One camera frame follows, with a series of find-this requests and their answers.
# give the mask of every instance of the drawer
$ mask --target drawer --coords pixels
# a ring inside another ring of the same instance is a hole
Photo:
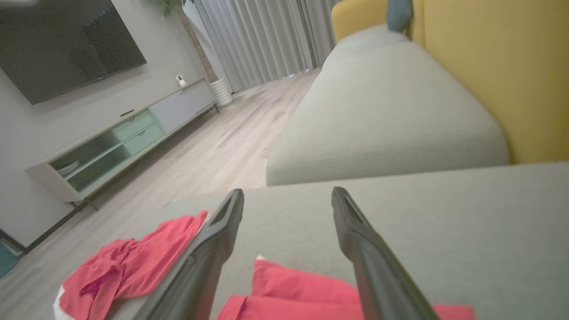
[[[121,141],[126,141],[128,138],[134,136],[137,132],[153,123],[154,117],[150,110],[144,110],[114,127],[113,132]]]
[[[158,140],[162,135],[163,133],[160,127],[153,124],[126,141],[124,145],[131,155],[135,155]]]

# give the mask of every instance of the red clothing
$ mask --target red clothing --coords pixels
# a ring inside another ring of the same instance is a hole
[[[441,320],[474,320],[471,306],[433,306]],[[217,320],[363,320],[360,296],[347,282],[255,261],[250,296],[231,296]]]
[[[75,320],[103,320],[114,299],[149,294],[188,247],[207,217],[166,221],[142,240],[103,246],[63,283],[59,304]]]

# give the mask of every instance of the sofa cushion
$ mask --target sofa cushion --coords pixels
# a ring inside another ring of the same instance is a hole
[[[569,162],[558,162],[245,190],[210,319],[231,295],[251,292],[258,254],[356,285],[334,225],[334,186],[348,190],[430,302],[472,305],[478,319],[569,319],[568,175]],[[164,220],[215,210],[224,198],[172,202],[109,240],[140,239]],[[134,319],[147,299],[124,301],[112,319]]]
[[[407,41],[409,41],[409,39],[404,34],[389,31],[386,24],[380,24],[342,39],[334,47],[334,50],[330,52],[322,67],[325,68],[326,65],[328,63],[332,63],[332,61],[350,58],[354,54],[376,50],[390,44]]]
[[[412,0],[387,0],[387,28],[403,32],[413,16]]]
[[[329,59],[275,142],[268,185],[509,163],[492,116],[420,46]]]

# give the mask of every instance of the wooden floor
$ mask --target wooden floor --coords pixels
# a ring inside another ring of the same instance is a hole
[[[234,96],[164,143],[0,279],[0,319],[52,319],[59,285],[100,246],[188,195],[266,185],[271,146],[319,71]]]

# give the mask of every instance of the curtain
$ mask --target curtain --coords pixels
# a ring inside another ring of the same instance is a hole
[[[319,67],[335,45],[339,0],[197,0],[234,91]]]

